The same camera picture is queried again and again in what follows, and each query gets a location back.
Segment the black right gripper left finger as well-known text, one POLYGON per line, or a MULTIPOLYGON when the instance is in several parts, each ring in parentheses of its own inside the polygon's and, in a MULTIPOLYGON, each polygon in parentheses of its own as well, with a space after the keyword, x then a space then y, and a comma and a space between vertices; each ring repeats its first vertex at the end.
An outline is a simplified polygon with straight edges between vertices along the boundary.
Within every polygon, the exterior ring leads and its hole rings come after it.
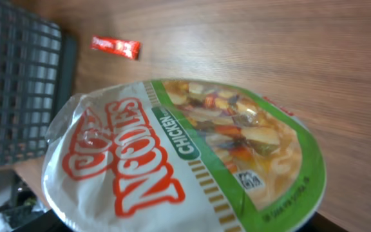
POLYGON ((49 210, 24 226, 14 229, 14 232, 73 232, 73 230, 53 210, 49 210))

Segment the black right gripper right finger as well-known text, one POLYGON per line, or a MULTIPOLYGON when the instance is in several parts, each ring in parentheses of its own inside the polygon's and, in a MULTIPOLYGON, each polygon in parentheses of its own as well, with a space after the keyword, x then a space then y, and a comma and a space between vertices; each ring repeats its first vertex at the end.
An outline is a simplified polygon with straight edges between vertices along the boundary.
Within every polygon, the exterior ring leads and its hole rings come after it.
POLYGON ((323 215, 315 213, 306 224, 297 230, 297 232, 347 232, 347 230, 330 221, 323 215))

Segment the white chicken cup noodles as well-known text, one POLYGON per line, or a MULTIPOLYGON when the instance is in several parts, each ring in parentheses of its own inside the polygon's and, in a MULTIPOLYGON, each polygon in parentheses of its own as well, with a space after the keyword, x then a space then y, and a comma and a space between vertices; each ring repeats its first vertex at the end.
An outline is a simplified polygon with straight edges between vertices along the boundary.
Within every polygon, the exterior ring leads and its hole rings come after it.
POLYGON ((295 231, 327 185, 292 113, 216 82, 75 95, 46 137, 44 195, 74 231, 295 231))

